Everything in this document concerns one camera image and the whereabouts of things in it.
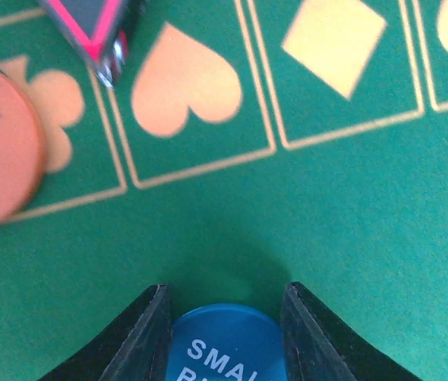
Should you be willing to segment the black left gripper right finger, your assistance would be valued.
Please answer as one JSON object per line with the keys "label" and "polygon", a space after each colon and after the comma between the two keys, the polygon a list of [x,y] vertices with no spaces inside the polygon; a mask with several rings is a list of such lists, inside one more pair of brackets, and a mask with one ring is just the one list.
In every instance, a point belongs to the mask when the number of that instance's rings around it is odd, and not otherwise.
{"label": "black left gripper right finger", "polygon": [[419,380],[362,338],[301,282],[284,289],[280,330],[289,380]]}

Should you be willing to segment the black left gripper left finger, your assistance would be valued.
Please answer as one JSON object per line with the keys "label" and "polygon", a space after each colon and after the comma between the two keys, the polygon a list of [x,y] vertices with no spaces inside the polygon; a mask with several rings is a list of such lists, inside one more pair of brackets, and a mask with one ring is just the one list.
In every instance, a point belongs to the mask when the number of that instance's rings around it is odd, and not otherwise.
{"label": "black left gripper left finger", "polygon": [[41,378],[165,380],[171,343],[169,289],[153,284],[88,344]]}

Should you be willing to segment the blue small blind button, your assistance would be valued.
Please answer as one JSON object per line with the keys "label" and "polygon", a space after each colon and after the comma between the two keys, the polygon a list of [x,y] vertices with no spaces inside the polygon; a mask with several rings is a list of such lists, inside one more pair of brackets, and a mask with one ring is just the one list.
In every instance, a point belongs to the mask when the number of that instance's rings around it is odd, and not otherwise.
{"label": "blue small blind button", "polygon": [[179,317],[172,331],[166,380],[287,378],[279,324],[251,307],[200,307]]}

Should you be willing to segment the black red all-in triangle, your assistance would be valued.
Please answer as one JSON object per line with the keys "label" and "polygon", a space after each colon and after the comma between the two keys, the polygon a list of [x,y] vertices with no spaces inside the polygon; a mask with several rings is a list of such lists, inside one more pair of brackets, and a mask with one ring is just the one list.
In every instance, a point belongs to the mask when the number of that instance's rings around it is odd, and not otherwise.
{"label": "black red all-in triangle", "polygon": [[40,6],[106,87],[122,75],[146,1],[42,0]]}

